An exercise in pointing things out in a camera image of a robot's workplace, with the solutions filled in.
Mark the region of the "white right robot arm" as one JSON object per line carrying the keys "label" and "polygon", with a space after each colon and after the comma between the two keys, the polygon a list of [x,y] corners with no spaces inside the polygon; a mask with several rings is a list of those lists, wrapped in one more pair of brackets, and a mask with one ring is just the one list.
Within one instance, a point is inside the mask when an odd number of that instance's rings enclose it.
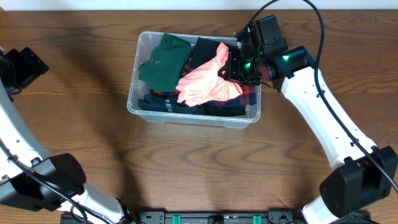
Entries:
{"label": "white right robot arm", "polygon": [[327,87],[318,59],[304,46],[289,47],[275,16],[249,21],[235,38],[240,54],[229,55],[220,77],[283,94],[316,135],[332,169],[297,222],[370,223],[363,208],[397,188],[395,150],[378,147],[354,124]]}

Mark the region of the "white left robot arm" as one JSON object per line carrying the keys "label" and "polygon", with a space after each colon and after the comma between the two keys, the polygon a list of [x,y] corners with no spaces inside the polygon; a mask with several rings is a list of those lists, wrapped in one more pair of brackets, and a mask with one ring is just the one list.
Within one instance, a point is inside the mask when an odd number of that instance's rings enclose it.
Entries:
{"label": "white left robot arm", "polygon": [[52,155],[34,137],[13,105],[49,67],[30,48],[1,53],[1,205],[70,214],[68,223],[139,223],[118,199],[87,183],[69,153]]}

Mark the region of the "black garment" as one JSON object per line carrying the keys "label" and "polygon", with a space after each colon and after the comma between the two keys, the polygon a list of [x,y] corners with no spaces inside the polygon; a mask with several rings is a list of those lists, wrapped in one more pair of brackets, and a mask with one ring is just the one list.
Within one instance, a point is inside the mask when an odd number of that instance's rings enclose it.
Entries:
{"label": "black garment", "polygon": [[243,116],[246,114],[246,108],[244,106],[222,107],[205,105],[203,107],[203,114],[222,117]]}
{"label": "black garment", "polygon": [[207,61],[213,59],[216,56],[216,50],[220,43],[221,42],[219,41],[199,37],[196,44],[193,46],[192,54],[183,69],[186,72],[191,72]]}

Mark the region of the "dark navy fleece garment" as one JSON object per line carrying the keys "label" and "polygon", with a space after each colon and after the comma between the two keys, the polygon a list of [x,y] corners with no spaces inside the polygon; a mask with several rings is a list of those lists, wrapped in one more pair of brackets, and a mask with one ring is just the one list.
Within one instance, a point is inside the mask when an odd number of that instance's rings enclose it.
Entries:
{"label": "dark navy fleece garment", "polygon": [[167,113],[196,114],[204,115],[204,109],[201,106],[188,106],[185,103],[179,103],[177,96],[158,97],[145,94],[143,99],[138,99],[138,107],[145,111],[157,111]]}

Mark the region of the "red black plaid shirt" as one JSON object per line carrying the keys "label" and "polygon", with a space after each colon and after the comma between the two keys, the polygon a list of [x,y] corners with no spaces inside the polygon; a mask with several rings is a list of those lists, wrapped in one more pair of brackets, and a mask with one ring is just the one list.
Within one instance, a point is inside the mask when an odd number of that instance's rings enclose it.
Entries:
{"label": "red black plaid shirt", "polygon": [[[194,60],[193,56],[188,59],[188,62],[184,65],[180,76],[184,77],[189,72],[196,69],[195,62],[199,62],[198,59]],[[221,106],[226,108],[232,108],[237,106],[246,106],[246,105],[256,105],[257,104],[257,93],[255,87],[250,86],[241,86],[243,93],[239,95],[237,98],[228,100],[228,101],[208,101],[206,102],[207,105],[215,105]],[[154,90],[150,91],[151,95],[158,96],[160,98],[168,98],[173,96],[178,96],[179,91],[164,91],[164,92],[156,92]]]}

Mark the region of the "pink garment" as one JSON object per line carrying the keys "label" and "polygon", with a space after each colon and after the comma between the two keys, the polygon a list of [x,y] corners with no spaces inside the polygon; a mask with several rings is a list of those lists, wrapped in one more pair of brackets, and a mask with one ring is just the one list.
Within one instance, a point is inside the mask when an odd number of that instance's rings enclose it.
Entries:
{"label": "pink garment", "polygon": [[218,71],[226,65],[229,48],[221,43],[216,56],[181,78],[176,86],[179,91],[178,103],[197,106],[209,101],[228,101],[242,95],[242,88],[218,76]]}

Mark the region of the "dark green garment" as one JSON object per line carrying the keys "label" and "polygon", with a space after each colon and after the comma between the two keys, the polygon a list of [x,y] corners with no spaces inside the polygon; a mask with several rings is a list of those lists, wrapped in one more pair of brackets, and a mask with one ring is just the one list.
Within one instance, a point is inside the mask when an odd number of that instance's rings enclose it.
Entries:
{"label": "dark green garment", "polygon": [[175,91],[191,52],[189,42],[164,33],[149,60],[139,67],[139,79],[156,92]]}

